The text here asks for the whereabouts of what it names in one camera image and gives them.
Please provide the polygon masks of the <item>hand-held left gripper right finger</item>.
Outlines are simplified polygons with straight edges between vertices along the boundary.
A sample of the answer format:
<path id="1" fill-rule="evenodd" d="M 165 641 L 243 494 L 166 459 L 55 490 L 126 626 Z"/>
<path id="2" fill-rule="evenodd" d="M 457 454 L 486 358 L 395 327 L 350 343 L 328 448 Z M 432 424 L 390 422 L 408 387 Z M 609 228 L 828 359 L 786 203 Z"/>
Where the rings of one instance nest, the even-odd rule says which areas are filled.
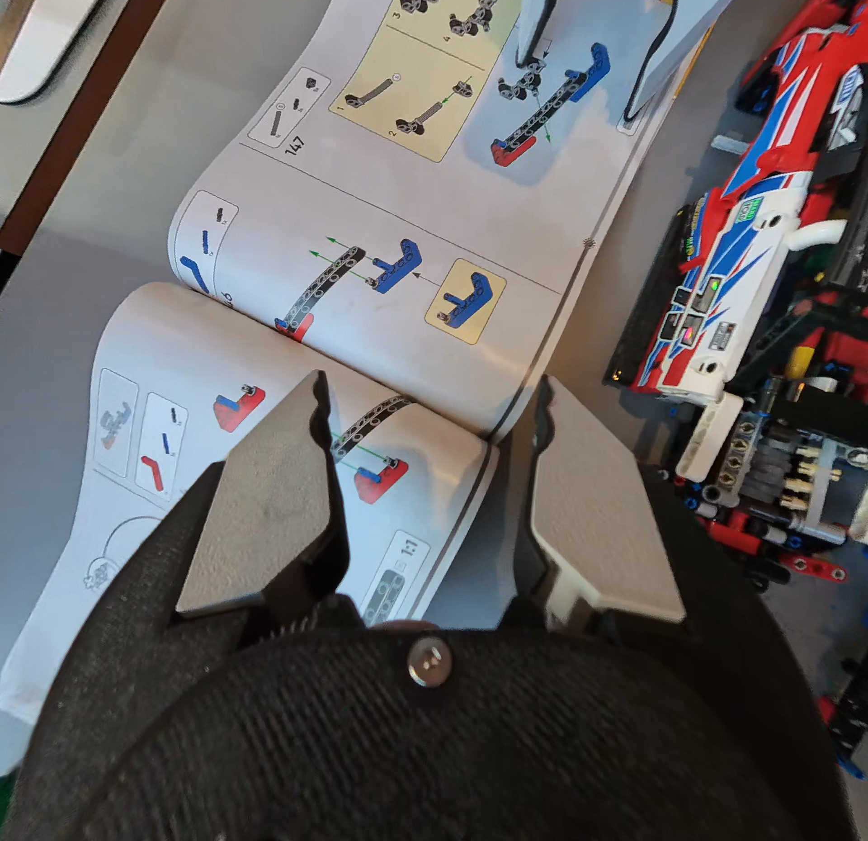
<path id="1" fill-rule="evenodd" d="M 687 611 L 635 456 L 569 389 L 539 381 L 512 612 L 545 630 L 680 630 Z"/>

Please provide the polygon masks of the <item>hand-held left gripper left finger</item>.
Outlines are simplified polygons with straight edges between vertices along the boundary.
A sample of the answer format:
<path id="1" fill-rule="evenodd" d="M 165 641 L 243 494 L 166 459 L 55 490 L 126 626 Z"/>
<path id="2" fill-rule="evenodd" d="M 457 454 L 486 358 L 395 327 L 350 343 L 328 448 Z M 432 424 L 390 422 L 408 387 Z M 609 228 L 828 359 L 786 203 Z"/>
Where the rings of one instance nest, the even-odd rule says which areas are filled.
<path id="1" fill-rule="evenodd" d="M 233 447 L 177 613 L 264 607 L 301 618 L 336 592 L 350 547 L 330 410 L 326 374 L 315 369 Z"/>

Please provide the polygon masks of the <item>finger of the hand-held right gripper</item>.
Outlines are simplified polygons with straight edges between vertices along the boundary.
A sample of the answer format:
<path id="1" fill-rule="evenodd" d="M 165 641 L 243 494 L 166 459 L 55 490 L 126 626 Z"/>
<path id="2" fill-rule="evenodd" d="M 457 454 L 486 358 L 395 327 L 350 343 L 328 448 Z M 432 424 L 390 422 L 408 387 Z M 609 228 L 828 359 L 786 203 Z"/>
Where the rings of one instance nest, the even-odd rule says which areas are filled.
<path id="1" fill-rule="evenodd" d="M 623 112 L 635 119 L 653 98 L 732 0 L 672 0 L 666 22 L 650 44 Z"/>
<path id="2" fill-rule="evenodd" d="M 542 37 L 557 0 L 521 0 L 517 20 L 515 65 L 526 66 Z"/>

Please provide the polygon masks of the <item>instruction booklet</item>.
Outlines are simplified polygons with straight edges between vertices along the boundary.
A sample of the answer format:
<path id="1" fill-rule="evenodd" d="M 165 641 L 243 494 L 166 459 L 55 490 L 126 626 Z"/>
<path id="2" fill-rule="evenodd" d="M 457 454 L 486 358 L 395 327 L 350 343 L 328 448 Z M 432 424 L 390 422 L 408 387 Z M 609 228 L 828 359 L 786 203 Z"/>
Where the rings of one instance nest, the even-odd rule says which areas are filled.
<path id="1" fill-rule="evenodd" d="M 315 369 L 349 535 L 338 588 L 367 626 L 421 618 L 490 484 L 649 130 L 625 131 L 663 0 L 556 0 L 515 64 L 519 0 L 332 0 L 305 52 L 168 228 L 178 284 L 108 300 L 89 375 L 2 381 L 34 487 L 2 564 L 71 533 L 2 666 L 33 732 L 95 603 L 201 472 Z"/>

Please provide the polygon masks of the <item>toy brick race car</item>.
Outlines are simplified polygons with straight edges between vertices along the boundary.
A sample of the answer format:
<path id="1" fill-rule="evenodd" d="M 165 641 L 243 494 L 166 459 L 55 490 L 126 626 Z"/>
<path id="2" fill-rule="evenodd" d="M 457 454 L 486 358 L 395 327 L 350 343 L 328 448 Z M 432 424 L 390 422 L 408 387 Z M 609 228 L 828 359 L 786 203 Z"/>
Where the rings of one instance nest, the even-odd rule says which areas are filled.
<path id="1" fill-rule="evenodd" d="M 866 551 L 867 0 L 807 0 L 745 74 L 728 179 L 672 218 L 605 382 L 685 416 L 661 466 L 764 593 Z"/>

